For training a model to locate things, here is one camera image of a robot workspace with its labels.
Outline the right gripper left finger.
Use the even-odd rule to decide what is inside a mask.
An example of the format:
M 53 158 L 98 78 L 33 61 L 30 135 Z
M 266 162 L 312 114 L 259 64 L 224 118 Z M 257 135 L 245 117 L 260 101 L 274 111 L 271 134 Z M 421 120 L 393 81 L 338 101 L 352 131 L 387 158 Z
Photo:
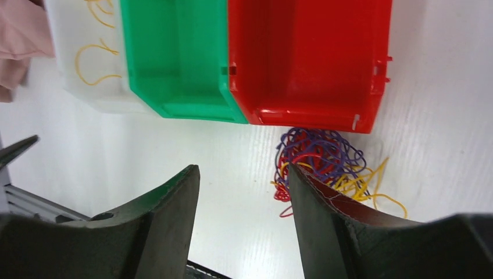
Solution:
M 1 215 L 2 278 L 183 278 L 200 171 L 87 221 L 60 224 Z

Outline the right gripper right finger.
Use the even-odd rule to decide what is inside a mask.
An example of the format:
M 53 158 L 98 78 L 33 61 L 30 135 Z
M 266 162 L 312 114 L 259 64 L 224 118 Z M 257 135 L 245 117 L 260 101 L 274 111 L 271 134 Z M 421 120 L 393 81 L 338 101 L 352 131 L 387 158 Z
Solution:
M 291 165 L 306 278 L 491 278 L 492 215 L 420 223 L 379 212 Z

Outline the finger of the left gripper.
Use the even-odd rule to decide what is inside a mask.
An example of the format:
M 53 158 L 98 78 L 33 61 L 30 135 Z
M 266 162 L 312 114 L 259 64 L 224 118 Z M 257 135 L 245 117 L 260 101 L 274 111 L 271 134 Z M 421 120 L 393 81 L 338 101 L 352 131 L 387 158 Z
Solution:
M 26 150 L 31 148 L 39 140 L 38 135 L 33 135 L 10 146 L 1 149 L 1 170 L 3 170 L 10 162 L 19 157 Z

